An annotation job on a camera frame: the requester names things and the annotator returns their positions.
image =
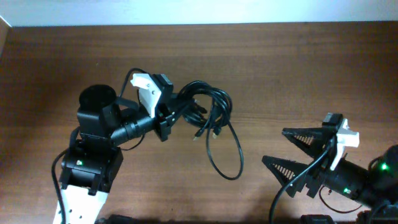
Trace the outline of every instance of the black cable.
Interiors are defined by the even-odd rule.
[[[182,116],[188,123],[199,127],[198,132],[195,134],[196,138],[200,137],[207,129],[206,150],[211,165],[215,168],[217,173],[219,173],[219,175],[221,175],[225,179],[236,180],[242,175],[244,157],[238,136],[236,135],[232,124],[229,121],[232,112],[232,99],[225,91],[214,88],[203,81],[194,81],[184,86],[178,94],[177,98],[190,100],[197,94],[207,95],[212,98],[211,109],[208,118],[206,119],[203,116],[203,114],[206,113],[206,110],[196,103],[190,104],[189,108],[183,112]],[[211,155],[210,151],[210,130],[213,130],[213,133],[215,135],[219,135],[221,128],[226,125],[228,125],[229,129],[232,132],[239,152],[240,168],[238,174],[235,177],[228,177],[219,170],[219,168],[213,161],[213,156]]]
[[[72,131],[72,133],[70,134],[70,140],[69,140],[69,148],[71,148],[76,141],[76,138],[78,136],[79,133],[79,129],[80,127],[77,127],[75,130]],[[55,193],[57,193],[57,198],[58,198],[58,202],[60,204],[60,211],[61,211],[61,216],[62,216],[62,222],[61,224],[66,224],[67,222],[67,216],[65,213],[65,206],[63,205],[63,200],[62,200],[62,195],[61,195],[61,190],[60,190],[60,186],[58,185],[58,180],[57,180],[57,175],[55,173],[55,166],[57,166],[57,162],[61,159],[61,157],[63,155],[65,155],[68,152],[68,149],[62,151],[55,159],[54,162],[52,163],[51,166],[51,176],[52,176],[52,182],[54,183],[54,187],[55,187]]]
[[[145,138],[145,134],[143,134],[142,136],[141,136],[141,139],[139,140],[139,142],[135,145],[135,146],[133,146],[133,147],[131,147],[131,148],[129,148],[129,149],[122,149],[123,151],[130,151],[131,149],[135,149],[137,146],[139,146],[140,144],[141,144],[141,142],[144,140],[144,138]]]
[[[274,221],[274,213],[275,213],[275,208],[276,205],[278,204],[278,201],[280,199],[280,196],[282,196],[282,194],[286,191],[286,189],[288,189],[290,187],[291,184],[293,184],[296,180],[298,180],[301,176],[303,176],[304,174],[306,174],[310,169],[312,169],[313,167],[315,167],[320,161],[322,161],[323,158],[325,158],[328,155],[329,152],[329,147],[325,147],[325,149],[323,150],[323,152],[321,153],[321,155],[315,159],[314,161],[312,161],[308,167],[303,170],[301,173],[299,173],[299,175],[297,175],[295,178],[291,179],[289,182],[287,182],[283,187],[280,188],[280,190],[278,191],[278,193],[275,195],[274,200],[272,201],[271,207],[269,209],[269,216],[268,216],[268,220],[269,220],[269,224],[273,224]]]
[[[355,212],[355,211],[357,211],[358,209],[360,209],[360,208],[362,207],[362,205],[360,205],[358,208],[355,208],[355,209],[352,209],[352,210],[348,210],[348,211],[339,211],[339,210],[337,210],[337,209],[334,209],[334,208],[332,208],[331,206],[329,206],[329,205],[325,202],[325,200],[323,199],[322,194],[321,194],[323,188],[325,188],[325,186],[322,186],[321,189],[319,190],[319,193],[318,193],[318,194],[319,194],[319,198],[321,199],[322,203],[323,203],[326,207],[328,207],[330,210],[332,210],[332,211],[334,211],[334,212],[337,212],[337,213],[340,213],[340,214],[348,214],[348,213],[351,213],[351,212]]]
[[[62,222],[61,224],[66,224],[67,222],[67,218],[66,218],[66,214],[65,214],[65,207],[63,206],[63,201],[62,201],[62,195],[61,195],[61,190],[60,190],[60,186],[58,185],[58,180],[57,180],[57,175],[55,174],[55,166],[57,165],[58,160],[61,159],[61,157],[63,155],[65,155],[68,152],[69,149],[64,150],[63,152],[61,152],[54,160],[54,162],[52,163],[51,166],[51,176],[52,176],[52,182],[54,183],[54,187],[55,187],[55,193],[57,193],[57,198],[58,198],[58,202],[60,204],[60,208],[61,208],[61,216],[62,216]]]
[[[377,161],[380,161],[381,159],[382,159],[382,157],[374,158],[374,159],[369,163],[369,165],[368,165],[368,171],[370,171],[370,170],[372,169],[373,165],[374,165]]]
[[[145,72],[144,70],[142,70],[141,68],[132,68],[132,69],[130,69],[130,71],[127,72],[127,75],[126,75],[126,77],[125,77],[125,79],[124,79],[123,86],[122,86],[122,90],[120,91],[119,97],[122,97],[122,96],[123,96],[124,89],[126,88],[127,82],[129,81],[129,78],[130,78],[130,76],[131,76],[131,74],[132,74],[133,72],[147,73],[147,72]]]

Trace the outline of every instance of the cable connector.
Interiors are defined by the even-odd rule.
[[[216,127],[215,129],[213,129],[213,139],[216,139],[217,136],[219,136],[221,133],[221,127]]]
[[[193,137],[193,140],[194,140],[194,141],[198,140],[198,138],[200,138],[200,136],[201,136],[204,132],[205,132],[205,129],[204,129],[204,128],[199,129],[199,130],[195,133],[195,135],[194,135],[194,137]]]
[[[206,108],[200,106],[199,104],[195,103],[195,109],[199,111],[201,114],[207,114]]]
[[[223,110],[221,109],[220,106],[217,105],[217,103],[215,103],[215,106],[212,111],[213,119],[217,120],[217,118],[219,118],[222,114],[223,114]]]

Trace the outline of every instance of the wood grain surface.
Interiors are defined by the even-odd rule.
[[[192,80],[227,91],[244,172],[236,181],[221,178],[205,138],[193,142],[197,129],[181,119],[168,141],[149,133],[124,153],[99,217],[266,220],[280,185],[262,156],[311,161],[282,128],[319,127],[327,112],[343,113],[361,133],[347,158],[363,167],[397,144],[397,49],[396,22],[11,29],[0,59],[0,223],[52,223],[57,198],[50,166],[78,126],[80,92],[96,83],[118,92],[131,67],[167,74],[176,91]],[[135,100],[134,91],[129,86],[124,96]],[[228,129],[211,146],[221,170],[236,174]],[[305,193],[284,194],[277,216],[356,218]],[[357,206],[336,193],[325,200],[340,210]]]

